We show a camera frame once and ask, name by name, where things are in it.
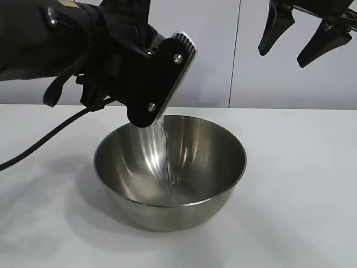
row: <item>black cable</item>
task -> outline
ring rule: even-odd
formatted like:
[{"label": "black cable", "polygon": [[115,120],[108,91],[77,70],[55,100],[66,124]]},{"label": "black cable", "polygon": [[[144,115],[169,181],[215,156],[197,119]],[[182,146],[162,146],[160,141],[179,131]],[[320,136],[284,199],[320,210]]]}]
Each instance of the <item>black cable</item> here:
[{"label": "black cable", "polygon": [[[109,98],[104,101],[104,105],[108,105],[109,103],[114,102],[114,98]],[[65,127],[76,121],[78,118],[84,116],[85,114],[89,113],[90,109],[85,108],[82,111],[76,113],[75,115],[71,116],[68,118],[66,121],[64,121],[62,124],[54,128],[52,131],[50,131],[46,136],[44,136],[42,139],[37,141],[34,145],[32,145],[30,148],[28,148],[26,151],[22,152],[18,156],[14,157],[13,159],[3,163],[0,165],[0,172],[10,168],[11,166],[19,163],[21,160],[25,159],[28,157],[30,154],[35,152],[37,149],[39,149],[42,145],[44,145],[47,141],[49,141],[51,138],[53,138],[57,133],[59,133],[61,130],[63,130]]]}]

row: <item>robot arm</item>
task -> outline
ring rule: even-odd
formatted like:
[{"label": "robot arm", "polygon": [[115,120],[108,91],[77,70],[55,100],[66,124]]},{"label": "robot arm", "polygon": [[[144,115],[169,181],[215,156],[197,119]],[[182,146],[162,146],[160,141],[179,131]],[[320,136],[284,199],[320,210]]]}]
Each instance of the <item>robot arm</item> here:
[{"label": "robot arm", "polygon": [[150,0],[0,1],[0,81],[55,76],[44,103],[55,106],[71,76],[92,111],[113,97],[129,120],[149,126],[165,110],[196,48],[184,33],[165,39],[148,25]]},{"label": "robot arm", "polygon": [[311,41],[297,58],[304,68],[323,54],[348,44],[350,31],[357,31],[357,12],[349,6],[354,0],[270,0],[266,29],[259,45],[266,55],[278,38],[295,23],[292,10],[309,13],[322,19]]}]

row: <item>white table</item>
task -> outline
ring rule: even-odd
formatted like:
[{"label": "white table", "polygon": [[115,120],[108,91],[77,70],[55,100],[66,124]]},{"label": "white table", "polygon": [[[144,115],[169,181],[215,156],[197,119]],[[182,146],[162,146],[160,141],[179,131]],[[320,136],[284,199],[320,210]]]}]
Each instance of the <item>white table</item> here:
[{"label": "white table", "polygon": [[[0,162],[81,107],[0,105]],[[0,173],[0,267],[357,267],[357,111],[175,108],[232,131],[247,171],[209,223],[133,228],[97,181],[98,143],[127,122],[107,107]]]}]

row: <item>stainless steel bowl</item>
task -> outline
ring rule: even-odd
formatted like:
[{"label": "stainless steel bowl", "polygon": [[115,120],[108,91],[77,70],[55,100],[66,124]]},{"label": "stainless steel bowl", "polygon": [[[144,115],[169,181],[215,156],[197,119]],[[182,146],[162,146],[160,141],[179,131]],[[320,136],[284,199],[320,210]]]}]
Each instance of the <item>stainless steel bowl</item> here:
[{"label": "stainless steel bowl", "polygon": [[148,229],[172,232],[213,217],[242,177],[246,155],[226,129],[203,119],[165,116],[170,169],[157,125],[124,125],[99,145],[94,166],[109,196],[131,220]]}]

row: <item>screw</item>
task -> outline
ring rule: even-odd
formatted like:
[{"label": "screw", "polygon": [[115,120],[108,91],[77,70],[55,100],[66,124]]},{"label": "screw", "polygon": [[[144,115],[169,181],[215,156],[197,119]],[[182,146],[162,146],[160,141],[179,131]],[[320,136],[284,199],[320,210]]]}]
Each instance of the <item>screw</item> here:
[{"label": "screw", "polygon": [[57,25],[57,14],[55,10],[52,7],[47,8],[47,16],[49,19],[49,23],[52,27],[55,27]]},{"label": "screw", "polygon": [[147,107],[147,109],[150,113],[154,112],[156,110],[156,104],[149,103],[149,106]]},{"label": "screw", "polygon": [[173,56],[173,62],[175,64],[180,64],[183,61],[183,57],[181,54],[176,54],[175,56]]},{"label": "screw", "polygon": [[328,22],[325,23],[325,25],[324,25],[324,30],[325,30],[325,31],[330,31],[331,29],[332,29],[332,25],[329,24]]}]

